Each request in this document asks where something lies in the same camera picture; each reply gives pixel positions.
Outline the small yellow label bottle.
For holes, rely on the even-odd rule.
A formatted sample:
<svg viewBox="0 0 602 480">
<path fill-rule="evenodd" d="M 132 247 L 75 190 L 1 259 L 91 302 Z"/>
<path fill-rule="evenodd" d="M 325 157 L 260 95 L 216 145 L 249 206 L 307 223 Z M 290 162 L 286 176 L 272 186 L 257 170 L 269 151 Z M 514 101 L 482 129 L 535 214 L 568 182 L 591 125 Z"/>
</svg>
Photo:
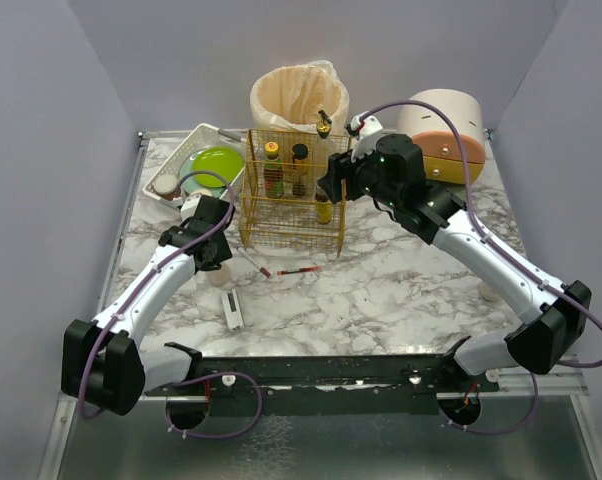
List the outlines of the small yellow label bottle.
<svg viewBox="0 0 602 480">
<path fill-rule="evenodd" d="M 327 225 L 332 220 L 332 204 L 325 193 L 315 194 L 316 221 L 320 225 Z"/>
</svg>

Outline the clear shaker green lid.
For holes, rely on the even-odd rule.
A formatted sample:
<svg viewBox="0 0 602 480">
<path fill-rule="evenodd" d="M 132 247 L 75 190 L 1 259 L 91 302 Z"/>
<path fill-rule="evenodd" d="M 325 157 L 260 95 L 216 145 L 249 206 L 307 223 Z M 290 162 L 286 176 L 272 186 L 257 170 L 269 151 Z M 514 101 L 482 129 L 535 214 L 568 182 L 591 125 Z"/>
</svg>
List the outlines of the clear shaker green lid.
<svg viewBox="0 0 602 480">
<path fill-rule="evenodd" d="M 232 280 L 232 272 L 227 264 L 222 264 L 218 270 L 207 273 L 209 283 L 217 288 L 221 288 Z"/>
</svg>

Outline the clear glass oil bottle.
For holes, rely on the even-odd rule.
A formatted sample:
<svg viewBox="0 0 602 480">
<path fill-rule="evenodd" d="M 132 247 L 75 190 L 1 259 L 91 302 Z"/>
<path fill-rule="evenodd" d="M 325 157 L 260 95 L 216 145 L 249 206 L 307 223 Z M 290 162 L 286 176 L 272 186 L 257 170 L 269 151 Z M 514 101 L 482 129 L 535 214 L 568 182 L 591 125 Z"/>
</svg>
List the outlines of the clear glass oil bottle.
<svg viewBox="0 0 602 480">
<path fill-rule="evenodd" d="M 316 177 L 325 174 L 325 168 L 328 166 L 329 157 L 338 151 L 334 144 L 331 132 L 333 122 L 330 116 L 324 111 L 318 111 L 319 120 L 315 124 L 317 139 L 313 147 L 313 167 Z"/>
</svg>

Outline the gold spice jar black cap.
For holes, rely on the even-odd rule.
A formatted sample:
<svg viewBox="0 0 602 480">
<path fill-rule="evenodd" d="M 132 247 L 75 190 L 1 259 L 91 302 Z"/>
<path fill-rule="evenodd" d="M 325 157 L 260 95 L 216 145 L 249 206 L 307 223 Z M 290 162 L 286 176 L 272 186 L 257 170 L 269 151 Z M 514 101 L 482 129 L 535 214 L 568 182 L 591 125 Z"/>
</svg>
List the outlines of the gold spice jar black cap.
<svg viewBox="0 0 602 480">
<path fill-rule="evenodd" d="M 307 160 L 309 150 L 306 144 L 296 143 L 292 146 L 292 194 L 296 198 L 307 196 Z"/>
</svg>

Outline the red sauce bottle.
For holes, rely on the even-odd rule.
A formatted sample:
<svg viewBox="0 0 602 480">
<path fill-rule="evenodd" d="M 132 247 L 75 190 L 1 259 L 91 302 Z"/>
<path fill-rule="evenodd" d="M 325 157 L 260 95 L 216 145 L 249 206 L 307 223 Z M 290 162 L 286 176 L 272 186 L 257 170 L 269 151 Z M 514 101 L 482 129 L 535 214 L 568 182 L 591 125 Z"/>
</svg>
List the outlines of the red sauce bottle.
<svg viewBox="0 0 602 480">
<path fill-rule="evenodd" d="M 284 171 L 279 145 L 274 141 L 267 142 L 264 145 L 264 151 L 263 178 L 265 194 L 268 198 L 282 198 L 284 195 Z"/>
</svg>

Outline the white bottle black lid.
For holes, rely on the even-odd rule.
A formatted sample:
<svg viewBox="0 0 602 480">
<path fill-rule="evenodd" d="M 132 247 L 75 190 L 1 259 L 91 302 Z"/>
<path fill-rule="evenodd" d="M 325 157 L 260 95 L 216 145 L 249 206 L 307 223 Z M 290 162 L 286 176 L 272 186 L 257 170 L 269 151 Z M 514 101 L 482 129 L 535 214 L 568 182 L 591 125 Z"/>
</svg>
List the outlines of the white bottle black lid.
<svg viewBox="0 0 602 480">
<path fill-rule="evenodd" d="M 479 295 L 487 302 L 494 303 L 501 299 L 500 295 L 483 281 L 478 284 L 477 290 Z"/>
</svg>

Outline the green fried egg plate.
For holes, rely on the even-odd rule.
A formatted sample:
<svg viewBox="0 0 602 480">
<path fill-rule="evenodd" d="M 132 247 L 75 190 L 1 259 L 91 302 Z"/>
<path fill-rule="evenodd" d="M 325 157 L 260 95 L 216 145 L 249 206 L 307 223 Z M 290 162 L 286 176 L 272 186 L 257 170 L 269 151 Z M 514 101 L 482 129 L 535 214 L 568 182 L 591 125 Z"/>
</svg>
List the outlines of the green fried egg plate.
<svg viewBox="0 0 602 480">
<path fill-rule="evenodd" d="M 231 184 L 244 166 L 243 156 L 230 147 L 210 147 L 197 154 L 191 171 L 195 180 L 206 188 L 221 188 Z"/>
</svg>

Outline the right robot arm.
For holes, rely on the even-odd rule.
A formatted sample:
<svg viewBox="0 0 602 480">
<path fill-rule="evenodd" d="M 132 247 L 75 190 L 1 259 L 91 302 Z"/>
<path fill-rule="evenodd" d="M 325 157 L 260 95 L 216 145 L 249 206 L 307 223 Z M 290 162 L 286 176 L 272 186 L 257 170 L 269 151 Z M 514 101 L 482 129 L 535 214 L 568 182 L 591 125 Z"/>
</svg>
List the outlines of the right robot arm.
<svg viewBox="0 0 602 480">
<path fill-rule="evenodd" d="M 387 206 L 402 228 L 464 264 L 519 318 L 511 332 L 468 338 L 450 349 L 466 375 L 517 366 L 547 374 L 582 335 L 590 289 L 542 272 L 484 225 L 472 225 L 465 201 L 426 178 L 421 149 L 408 136 L 384 135 L 357 160 L 348 152 L 331 155 L 317 184 L 333 203 L 368 196 Z"/>
</svg>

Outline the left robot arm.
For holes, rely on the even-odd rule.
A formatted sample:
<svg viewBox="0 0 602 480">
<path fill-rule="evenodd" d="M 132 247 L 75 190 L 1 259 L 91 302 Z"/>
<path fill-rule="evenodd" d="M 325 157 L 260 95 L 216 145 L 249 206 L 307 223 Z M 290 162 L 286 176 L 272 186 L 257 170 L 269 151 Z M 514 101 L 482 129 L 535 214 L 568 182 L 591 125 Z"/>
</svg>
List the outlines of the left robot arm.
<svg viewBox="0 0 602 480">
<path fill-rule="evenodd" d="M 147 265 L 124 292 L 90 321 L 65 330 L 61 390 L 83 404 L 125 415 L 146 392 L 181 382 L 200 355 L 170 343 L 141 353 L 140 344 L 167 302 L 201 271 L 215 271 L 232 256 L 225 237 L 231 203 L 204 196 L 192 216 L 159 237 Z"/>
</svg>

